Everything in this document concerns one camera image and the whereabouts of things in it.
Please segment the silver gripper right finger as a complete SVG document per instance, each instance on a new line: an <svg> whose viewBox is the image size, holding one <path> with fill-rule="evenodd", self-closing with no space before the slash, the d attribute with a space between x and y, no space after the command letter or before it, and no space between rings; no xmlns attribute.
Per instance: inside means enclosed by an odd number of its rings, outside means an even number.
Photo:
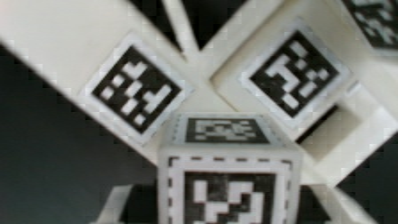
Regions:
<svg viewBox="0 0 398 224"><path fill-rule="evenodd" d="M323 184L300 187L299 224L379 224L345 192Z"/></svg>

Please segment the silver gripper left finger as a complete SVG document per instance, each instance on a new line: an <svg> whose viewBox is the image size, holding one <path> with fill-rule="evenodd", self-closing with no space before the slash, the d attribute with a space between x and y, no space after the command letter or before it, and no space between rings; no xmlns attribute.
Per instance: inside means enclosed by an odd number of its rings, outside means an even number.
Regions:
<svg viewBox="0 0 398 224"><path fill-rule="evenodd" d="M91 224L158 224L153 185L133 184L112 188L100 215Z"/></svg>

